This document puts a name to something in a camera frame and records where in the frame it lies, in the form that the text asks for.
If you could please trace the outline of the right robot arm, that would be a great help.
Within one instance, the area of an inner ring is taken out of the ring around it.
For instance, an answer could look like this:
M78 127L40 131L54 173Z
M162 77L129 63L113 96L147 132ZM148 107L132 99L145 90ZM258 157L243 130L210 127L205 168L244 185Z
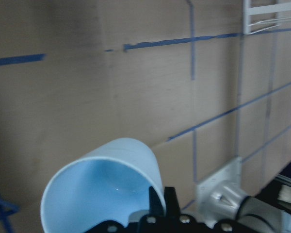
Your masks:
M230 181L219 183L206 202L206 225L213 228L223 219L259 233L291 233L291 214L248 195Z

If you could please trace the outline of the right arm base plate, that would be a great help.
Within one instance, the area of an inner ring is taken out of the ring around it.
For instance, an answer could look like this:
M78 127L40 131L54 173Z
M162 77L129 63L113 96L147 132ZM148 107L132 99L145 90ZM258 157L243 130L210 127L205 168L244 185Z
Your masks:
M209 228L220 220L236 218L247 197L241 189L241 170L241 158L236 157L196 184L197 219Z

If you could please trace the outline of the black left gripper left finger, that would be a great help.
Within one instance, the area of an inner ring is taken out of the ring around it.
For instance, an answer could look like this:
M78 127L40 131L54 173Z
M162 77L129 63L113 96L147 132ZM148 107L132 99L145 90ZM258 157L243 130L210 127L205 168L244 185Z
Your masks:
M152 186L148 189L148 192L149 192L149 214L155 216L163 216L164 209L157 192Z

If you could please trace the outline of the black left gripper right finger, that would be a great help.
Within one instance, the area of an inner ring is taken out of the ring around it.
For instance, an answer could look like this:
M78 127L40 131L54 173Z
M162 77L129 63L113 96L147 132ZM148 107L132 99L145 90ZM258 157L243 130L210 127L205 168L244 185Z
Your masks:
M164 199L166 204L166 215L167 216L180 216L180 207L174 187L166 186L164 188Z

